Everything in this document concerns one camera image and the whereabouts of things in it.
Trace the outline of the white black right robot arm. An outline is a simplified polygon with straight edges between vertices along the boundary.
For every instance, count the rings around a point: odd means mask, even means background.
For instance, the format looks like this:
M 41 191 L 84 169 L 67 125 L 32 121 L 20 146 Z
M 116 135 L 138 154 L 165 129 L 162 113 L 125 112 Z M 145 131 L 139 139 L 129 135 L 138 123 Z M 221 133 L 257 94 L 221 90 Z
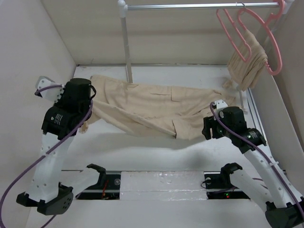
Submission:
M 203 119 L 202 134 L 206 140 L 229 138 L 253 165 L 264 186 L 255 182 L 237 163 L 221 168 L 220 183 L 237 187 L 264 212 L 273 228 L 294 228 L 304 224 L 304 197 L 288 180 L 272 154 L 263 152 L 267 143 L 261 132 L 248 128 L 244 112 L 218 100 L 210 103 L 212 116 Z

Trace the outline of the beige cargo trousers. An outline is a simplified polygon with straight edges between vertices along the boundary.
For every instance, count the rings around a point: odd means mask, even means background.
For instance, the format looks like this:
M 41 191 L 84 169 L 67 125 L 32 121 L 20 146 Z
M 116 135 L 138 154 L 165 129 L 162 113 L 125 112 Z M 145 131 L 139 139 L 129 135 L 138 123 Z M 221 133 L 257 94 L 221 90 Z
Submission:
M 138 137 L 193 140 L 202 136 L 203 119 L 211 115 L 210 103 L 223 100 L 235 105 L 235 97 L 223 90 L 131 84 L 102 75 L 93 75 L 91 82 L 96 96 L 81 133 L 103 119 Z

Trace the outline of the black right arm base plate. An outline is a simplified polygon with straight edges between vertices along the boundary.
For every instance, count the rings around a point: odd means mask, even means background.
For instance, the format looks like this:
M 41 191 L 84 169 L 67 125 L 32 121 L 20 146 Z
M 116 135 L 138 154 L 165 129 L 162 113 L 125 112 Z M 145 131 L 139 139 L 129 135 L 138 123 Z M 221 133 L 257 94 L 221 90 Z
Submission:
M 206 190 L 208 200 L 237 200 L 247 199 L 250 197 L 242 190 L 233 186 L 229 180 L 219 172 L 204 172 L 205 180 L 201 183 L 201 187 Z

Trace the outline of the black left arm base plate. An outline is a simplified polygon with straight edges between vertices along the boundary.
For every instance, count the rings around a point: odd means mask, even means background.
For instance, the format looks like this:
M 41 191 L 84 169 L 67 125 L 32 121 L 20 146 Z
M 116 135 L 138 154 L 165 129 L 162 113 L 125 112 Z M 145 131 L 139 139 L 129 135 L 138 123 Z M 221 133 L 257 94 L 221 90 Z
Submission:
M 90 186 L 78 195 L 76 200 L 119 200 L 121 173 L 109 172 L 102 185 Z

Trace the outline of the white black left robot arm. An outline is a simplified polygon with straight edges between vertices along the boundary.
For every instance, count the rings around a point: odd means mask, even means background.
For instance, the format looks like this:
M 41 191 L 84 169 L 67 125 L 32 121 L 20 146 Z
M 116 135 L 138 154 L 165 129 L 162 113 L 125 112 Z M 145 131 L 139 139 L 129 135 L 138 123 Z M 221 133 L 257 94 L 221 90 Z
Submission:
M 70 207 L 74 196 L 89 187 L 101 188 L 106 182 L 105 168 L 89 164 L 66 182 L 59 181 L 67 151 L 78 129 L 87 121 L 93 108 L 96 89 L 88 79 L 73 78 L 58 84 L 41 76 L 35 94 L 53 102 L 42 123 L 41 158 L 28 190 L 16 202 L 36 207 L 46 216 L 61 215 Z

